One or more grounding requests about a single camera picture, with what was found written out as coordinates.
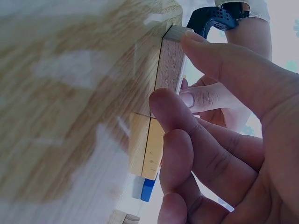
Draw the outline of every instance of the fingernail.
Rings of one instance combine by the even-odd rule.
[[[188,108],[192,107],[194,105],[194,97],[190,93],[180,93],[179,95],[182,99],[182,101],[186,104]]]
[[[194,40],[196,42],[200,42],[200,43],[205,42],[205,38],[203,38],[201,35],[193,32],[193,31],[188,30],[185,32],[185,35],[187,37],[189,37],[191,40]]]

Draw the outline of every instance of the small block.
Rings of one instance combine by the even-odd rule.
[[[139,221],[132,221],[132,220],[129,220],[129,219],[125,219],[123,224],[139,224]]]
[[[155,182],[156,182],[155,180],[152,181],[152,180],[149,180],[149,179],[146,179],[144,181],[143,189],[142,189],[142,193],[141,193],[141,200],[142,201],[144,201],[144,202],[149,202],[150,201],[150,196],[151,196],[151,193],[153,191]]]
[[[126,218],[127,214],[123,211],[113,210],[108,224],[122,224]]]
[[[131,221],[140,221],[140,218],[131,214],[127,214],[126,219],[131,220]]]

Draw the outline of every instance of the finger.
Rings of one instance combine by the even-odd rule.
[[[222,147],[259,172],[264,162],[262,139],[241,135],[202,119],[198,119],[198,122],[213,135]]]
[[[187,88],[188,88],[188,81],[185,78],[183,78],[181,90],[185,90]]]
[[[169,221],[174,217],[181,222],[184,214],[187,217],[186,210],[188,210],[190,224],[202,223],[202,220],[205,221],[203,223],[218,224],[228,211],[202,196],[191,174],[193,147],[190,136],[185,131],[171,130],[165,134],[163,158],[160,182],[166,196],[159,215],[159,220],[164,221],[161,223],[174,223]]]
[[[163,164],[160,183],[164,194],[179,193],[190,209],[201,196],[191,174],[193,147],[190,136],[183,130],[171,130],[164,135]]]
[[[240,203],[257,173],[219,145],[173,91],[154,91],[149,105],[166,132],[181,129],[189,134],[194,150],[192,170],[199,180],[232,206]]]
[[[183,198],[176,193],[166,194],[160,209],[158,224],[186,224],[187,207]]]
[[[223,83],[258,118],[261,119],[273,107],[297,94],[299,80],[295,73],[246,48],[202,43],[194,35],[186,32],[181,40],[182,48],[194,66]]]
[[[204,75],[195,84],[193,84],[192,87],[212,85],[212,84],[215,84],[215,83],[216,83],[215,80],[213,80],[213,79],[209,78],[208,76]]]
[[[191,87],[181,91],[179,96],[192,113],[240,105],[240,101],[221,83]]]

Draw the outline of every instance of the blue block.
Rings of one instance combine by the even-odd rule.
[[[150,201],[151,192],[153,191],[155,182],[156,182],[156,180],[152,181],[149,179],[145,179],[143,188],[142,188],[142,193],[141,193],[142,201],[144,201],[144,202]]]

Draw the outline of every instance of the hand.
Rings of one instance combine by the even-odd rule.
[[[257,115],[263,140],[198,119],[175,93],[155,91],[149,104],[166,132],[158,223],[299,223],[299,75],[234,45],[184,35],[182,46]],[[235,210],[204,197],[192,171]]]
[[[208,43],[193,34],[196,40]],[[204,75],[196,84],[188,87],[184,79],[180,97],[191,112],[210,123],[240,132],[251,111],[223,84]]]

